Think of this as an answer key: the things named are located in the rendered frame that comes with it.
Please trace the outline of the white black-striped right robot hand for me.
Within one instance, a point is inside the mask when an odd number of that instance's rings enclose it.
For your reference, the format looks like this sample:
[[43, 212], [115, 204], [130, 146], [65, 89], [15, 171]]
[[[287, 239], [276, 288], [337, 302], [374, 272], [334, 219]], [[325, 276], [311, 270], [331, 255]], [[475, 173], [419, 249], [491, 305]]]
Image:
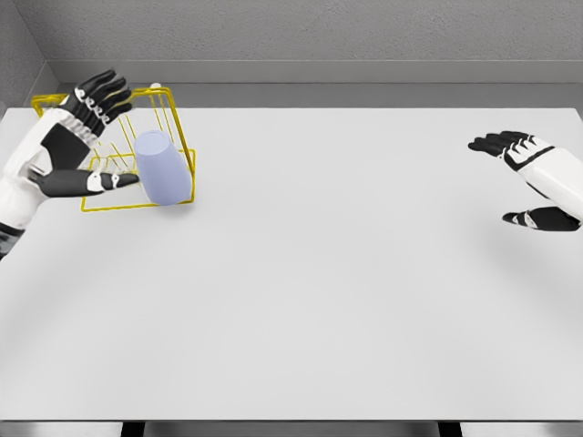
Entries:
[[500, 159], [551, 207], [507, 212], [502, 220], [520, 227], [548, 232], [583, 228], [583, 161], [563, 147], [519, 131], [477, 137], [468, 144], [476, 152]]

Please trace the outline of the white black-striped left robot hand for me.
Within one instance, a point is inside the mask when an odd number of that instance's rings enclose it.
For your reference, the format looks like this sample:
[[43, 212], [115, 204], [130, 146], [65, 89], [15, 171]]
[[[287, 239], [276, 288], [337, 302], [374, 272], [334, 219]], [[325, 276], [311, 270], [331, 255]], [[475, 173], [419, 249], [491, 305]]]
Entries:
[[0, 206], [36, 208], [49, 198], [95, 196], [139, 183], [139, 177], [81, 164], [118, 116], [132, 109], [127, 80], [113, 69], [89, 78], [46, 110], [8, 159]]

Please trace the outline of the lavender plastic cup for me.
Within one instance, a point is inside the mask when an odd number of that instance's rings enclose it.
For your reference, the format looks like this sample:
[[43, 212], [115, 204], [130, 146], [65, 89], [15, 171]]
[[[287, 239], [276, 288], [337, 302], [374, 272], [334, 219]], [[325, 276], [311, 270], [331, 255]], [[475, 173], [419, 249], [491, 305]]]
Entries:
[[134, 151], [139, 179], [152, 203], [169, 206], [189, 198], [189, 168], [168, 134], [143, 132], [136, 138]]

